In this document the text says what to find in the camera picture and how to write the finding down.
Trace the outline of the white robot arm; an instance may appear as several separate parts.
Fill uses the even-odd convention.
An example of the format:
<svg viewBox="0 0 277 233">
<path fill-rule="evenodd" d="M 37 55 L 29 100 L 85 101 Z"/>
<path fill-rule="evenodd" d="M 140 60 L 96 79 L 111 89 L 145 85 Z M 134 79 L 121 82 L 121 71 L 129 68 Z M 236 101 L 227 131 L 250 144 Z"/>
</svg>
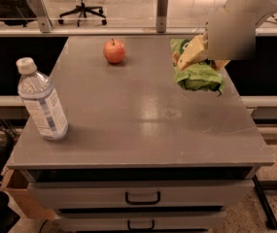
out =
<svg viewBox="0 0 277 233">
<path fill-rule="evenodd" d="M 277 13 L 277 0 L 227 0 L 208 16 L 206 30 L 195 36 L 178 59 L 180 71 L 203 60 L 221 69 L 231 60 L 255 55 L 256 30 Z"/>
</svg>

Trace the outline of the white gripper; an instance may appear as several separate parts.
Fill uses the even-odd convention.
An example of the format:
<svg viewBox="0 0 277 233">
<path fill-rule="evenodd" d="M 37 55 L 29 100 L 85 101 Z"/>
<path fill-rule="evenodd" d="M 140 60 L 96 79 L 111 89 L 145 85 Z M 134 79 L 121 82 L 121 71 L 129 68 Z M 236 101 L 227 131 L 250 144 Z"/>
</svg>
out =
<svg viewBox="0 0 277 233">
<path fill-rule="evenodd" d="M 229 60 L 249 60 L 256 51 L 256 24 L 253 13 L 217 13 L 208 17 L 208 54 L 206 35 L 191 39 L 178 59 L 180 71 L 192 64 L 211 59 L 220 71 Z"/>
</svg>

